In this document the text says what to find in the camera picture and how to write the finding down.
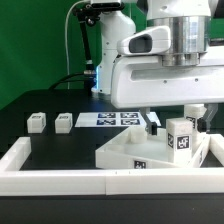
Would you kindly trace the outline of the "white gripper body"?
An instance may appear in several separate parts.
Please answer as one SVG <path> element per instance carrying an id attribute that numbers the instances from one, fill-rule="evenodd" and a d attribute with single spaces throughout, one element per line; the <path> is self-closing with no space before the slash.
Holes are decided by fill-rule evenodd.
<path id="1" fill-rule="evenodd" d="M 183 67 L 165 67 L 160 56 L 121 57 L 111 102 L 117 108 L 224 102 L 224 56 L 207 53 L 199 65 Z"/>

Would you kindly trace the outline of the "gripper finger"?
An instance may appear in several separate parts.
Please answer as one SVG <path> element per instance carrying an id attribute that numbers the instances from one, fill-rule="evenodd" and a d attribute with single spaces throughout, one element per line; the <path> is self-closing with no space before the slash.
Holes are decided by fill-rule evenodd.
<path id="1" fill-rule="evenodd" d="M 205 113 L 202 117 L 197 120 L 197 130 L 202 133 L 208 133 L 211 128 L 211 121 L 215 117 L 218 111 L 217 103 L 208 103 L 204 105 Z"/>
<path id="2" fill-rule="evenodd" d="M 147 113 L 150 111 L 149 108 L 141 108 L 140 114 L 142 115 L 143 119 L 146 122 L 146 132 L 150 135 L 156 135 L 157 134 L 157 124 L 154 121 L 151 121 L 149 117 L 147 116 Z"/>

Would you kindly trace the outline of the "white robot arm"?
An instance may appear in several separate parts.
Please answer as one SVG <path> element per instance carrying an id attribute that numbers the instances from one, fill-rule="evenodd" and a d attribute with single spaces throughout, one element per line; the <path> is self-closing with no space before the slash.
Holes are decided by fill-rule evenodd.
<path id="1" fill-rule="evenodd" d="M 117 108 L 202 103 L 200 132 L 224 102 L 224 46 L 209 44 L 212 6 L 221 0 L 138 0 L 145 30 L 115 40 L 111 102 Z"/>

